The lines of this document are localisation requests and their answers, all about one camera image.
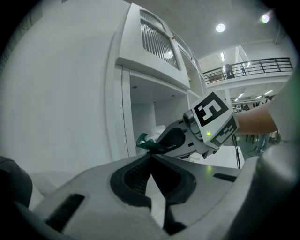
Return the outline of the black balcony railing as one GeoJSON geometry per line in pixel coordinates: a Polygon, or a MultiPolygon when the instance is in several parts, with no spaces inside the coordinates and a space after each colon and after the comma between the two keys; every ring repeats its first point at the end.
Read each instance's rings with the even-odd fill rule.
{"type": "Polygon", "coordinates": [[[231,65],[226,64],[222,67],[204,72],[203,77],[206,84],[211,84],[250,75],[287,73],[292,71],[293,66],[290,58],[279,57],[245,61],[231,65]]]}

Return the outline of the person's right forearm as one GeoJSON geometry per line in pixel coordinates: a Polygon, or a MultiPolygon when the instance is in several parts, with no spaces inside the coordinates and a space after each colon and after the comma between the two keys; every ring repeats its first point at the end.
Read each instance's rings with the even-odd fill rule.
{"type": "Polygon", "coordinates": [[[271,102],[236,114],[238,121],[237,134],[262,135],[276,131],[278,128],[268,111],[271,102]]]}

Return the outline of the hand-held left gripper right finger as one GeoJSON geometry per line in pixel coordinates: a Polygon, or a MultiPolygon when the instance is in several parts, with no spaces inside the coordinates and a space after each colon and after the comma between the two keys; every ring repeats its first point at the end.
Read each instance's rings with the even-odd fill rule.
{"type": "Polygon", "coordinates": [[[165,199],[161,236],[225,236],[237,207],[228,195],[239,170],[151,156],[151,174],[165,199]]]}

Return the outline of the white shelving cabinet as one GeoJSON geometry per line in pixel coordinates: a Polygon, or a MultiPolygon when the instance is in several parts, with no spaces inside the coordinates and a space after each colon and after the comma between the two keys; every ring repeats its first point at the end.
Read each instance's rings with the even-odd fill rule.
{"type": "MultiPolygon", "coordinates": [[[[126,67],[119,65],[116,62],[117,53],[120,49],[121,27],[125,21],[129,7],[125,11],[125,14],[112,38],[105,76],[105,114],[109,145],[113,160],[130,157],[127,149],[122,105],[121,77],[122,69],[126,67]]],[[[206,93],[206,84],[204,82],[204,77],[198,59],[185,42],[172,29],[170,30],[173,39],[176,40],[179,47],[187,70],[187,75],[192,79],[192,82],[189,83],[190,89],[185,90],[187,91],[190,107],[193,102],[206,93]]]]}

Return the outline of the white shelf cubby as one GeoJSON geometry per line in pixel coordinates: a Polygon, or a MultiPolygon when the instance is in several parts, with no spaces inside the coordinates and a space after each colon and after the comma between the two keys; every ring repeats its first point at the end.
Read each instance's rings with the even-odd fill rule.
{"type": "Polygon", "coordinates": [[[189,108],[188,93],[153,76],[128,68],[122,69],[122,105],[127,151],[138,154],[136,140],[157,126],[182,118],[189,108]]]}

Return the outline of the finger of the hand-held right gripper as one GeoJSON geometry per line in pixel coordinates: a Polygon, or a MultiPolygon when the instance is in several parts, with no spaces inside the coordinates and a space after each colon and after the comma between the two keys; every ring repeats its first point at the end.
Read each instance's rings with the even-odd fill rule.
{"type": "Polygon", "coordinates": [[[193,142],[184,120],[178,120],[170,124],[159,136],[158,150],[175,150],[180,147],[191,147],[193,142]]]}
{"type": "Polygon", "coordinates": [[[173,158],[187,158],[196,152],[193,142],[159,142],[149,147],[151,154],[165,155],[173,158]]]}

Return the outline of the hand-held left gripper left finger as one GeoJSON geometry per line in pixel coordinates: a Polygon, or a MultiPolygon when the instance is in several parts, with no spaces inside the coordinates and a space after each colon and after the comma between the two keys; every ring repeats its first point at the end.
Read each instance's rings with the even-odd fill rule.
{"type": "Polygon", "coordinates": [[[46,240],[163,240],[151,216],[151,200],[137,191],[147,179],[131,174],[143,157],[93,167],[49,194],[28,215],[46,240]]]}

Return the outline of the small teal object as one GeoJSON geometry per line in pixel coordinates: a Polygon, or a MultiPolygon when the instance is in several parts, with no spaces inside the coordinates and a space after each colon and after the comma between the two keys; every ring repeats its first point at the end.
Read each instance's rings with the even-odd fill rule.
{"type": "Polygon", "coordinates": [[[137,155],[145,154],[150,150],[150,147],[156,146],[158,138],[165,129],[165,125],[160,125],[141,133],[135,142],[137,155]]]}

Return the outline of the white frosted glass cabinet door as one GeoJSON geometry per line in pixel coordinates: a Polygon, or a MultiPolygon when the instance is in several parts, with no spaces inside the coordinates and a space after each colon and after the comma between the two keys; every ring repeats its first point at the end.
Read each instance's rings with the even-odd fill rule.
{"type": "Polygon", "coordinates": [[[121,27],[116,62],[184,90],[190,89],[187,70],[170,28],[137,4],[130,5],[121,27]]]}

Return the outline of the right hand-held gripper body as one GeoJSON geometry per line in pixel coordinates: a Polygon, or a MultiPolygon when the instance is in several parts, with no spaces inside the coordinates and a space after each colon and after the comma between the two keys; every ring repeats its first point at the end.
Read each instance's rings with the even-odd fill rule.
{"type": "Polygon", "coordinates": [[[195,101],[183,114],[183,121],[196,138],[195,151],[204,159],[215,154],[239,128],[233,108],[215,92],[195,101]]]}

